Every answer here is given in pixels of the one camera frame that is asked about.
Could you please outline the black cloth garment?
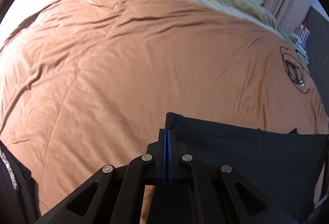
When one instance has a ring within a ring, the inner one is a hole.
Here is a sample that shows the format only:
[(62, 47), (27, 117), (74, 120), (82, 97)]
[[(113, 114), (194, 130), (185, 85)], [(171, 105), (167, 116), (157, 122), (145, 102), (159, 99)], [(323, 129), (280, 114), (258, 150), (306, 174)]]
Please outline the black cloth garment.
[(287, 134), (167, 113), (184, 151), (207, 165), (232, 166), (298, 223), (314, 209), (314, 190), (328, 159), (327, 134)]

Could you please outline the orange-brown bed blanket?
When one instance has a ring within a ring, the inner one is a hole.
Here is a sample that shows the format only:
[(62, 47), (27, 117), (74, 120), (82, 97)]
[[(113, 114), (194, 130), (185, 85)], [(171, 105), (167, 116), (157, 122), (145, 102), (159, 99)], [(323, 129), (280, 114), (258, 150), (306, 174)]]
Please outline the orange-brown bed blanket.
[(59, 0), (1, 46), (1, 141), (53, 208), (105, 164), (157, 140), (167, 112), (328, 132), (315, 83), (298, 91), (273, 31), (188, 0)]

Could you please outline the folded black printed shirt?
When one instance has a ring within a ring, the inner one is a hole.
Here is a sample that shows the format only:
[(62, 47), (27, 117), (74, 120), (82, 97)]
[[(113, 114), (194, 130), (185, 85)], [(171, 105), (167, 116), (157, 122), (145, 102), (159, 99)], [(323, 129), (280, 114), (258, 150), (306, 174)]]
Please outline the folded black printed shirt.
[(35, 223), (38, 218), (31, 171), (1, 143), (1, 223)]

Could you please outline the white bedside shelf unit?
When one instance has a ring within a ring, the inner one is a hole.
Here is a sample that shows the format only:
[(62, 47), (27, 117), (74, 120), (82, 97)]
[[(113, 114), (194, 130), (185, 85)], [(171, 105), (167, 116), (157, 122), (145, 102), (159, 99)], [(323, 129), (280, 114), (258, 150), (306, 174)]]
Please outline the white bedside shelf unit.
[(305, 65), (308, 65), (309, 57), (307, 55), (306, 45), (311, 31), (308, 29), (306, 21), (303, 20), (295, 32), (289, 33), (287, 31), (280, 31), (280, 33), (294, 48), (297, 56), (305, 63)]

